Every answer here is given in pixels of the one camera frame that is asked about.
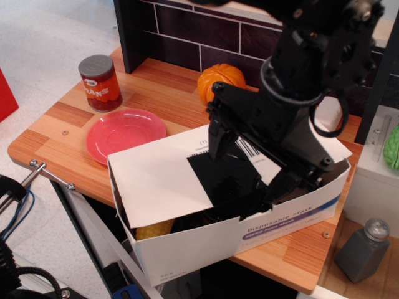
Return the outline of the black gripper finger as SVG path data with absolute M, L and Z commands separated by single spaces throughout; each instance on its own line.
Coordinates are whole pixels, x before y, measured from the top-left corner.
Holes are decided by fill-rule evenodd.
M 308 193 L 311 187 L 307 178 L 293 171 L 281 170 L 268 185 L 263 203 L 271 206 L 287 202 Z
M 237 134 L 218 120 L 211 120 L 208 128 L 209 155 L 214 161 L 221 159 L 235 143 Z

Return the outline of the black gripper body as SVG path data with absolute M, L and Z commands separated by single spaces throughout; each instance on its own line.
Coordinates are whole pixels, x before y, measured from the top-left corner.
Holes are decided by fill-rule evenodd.
M 310 190 L 317 189 L 324 174 L 335 166 L 310 126 L 310 110 L 318 102 L 319 94 L 289 93 L 271 59 L 263 63 L 260 79 L 258 92 L 214 83 L 214 99 L 208 104 L 210 122 L 218 120 L 281 170 L 307 178 L 312 185 Z

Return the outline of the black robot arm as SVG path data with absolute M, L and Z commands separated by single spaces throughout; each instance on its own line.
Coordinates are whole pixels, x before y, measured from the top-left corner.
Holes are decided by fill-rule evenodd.
M 242 138 L 275 162 L 280 171 L 265 201 L 279 201 L 297 187 L 318 188 L 335 167 L 318 141 L 340 130 L 315 124 L 317 105 L 335 92 L 342 123 L 349 108 L 344 90 L 361 85 L 375 69 L 373 32 L 384 13 L 380 1 L 249 1 L 283 24 L 273 55 L 261 67 L 261 87 L 250 92 L 223 82 L 213 85 L 208 105 L 209 155 L 220 159 Z

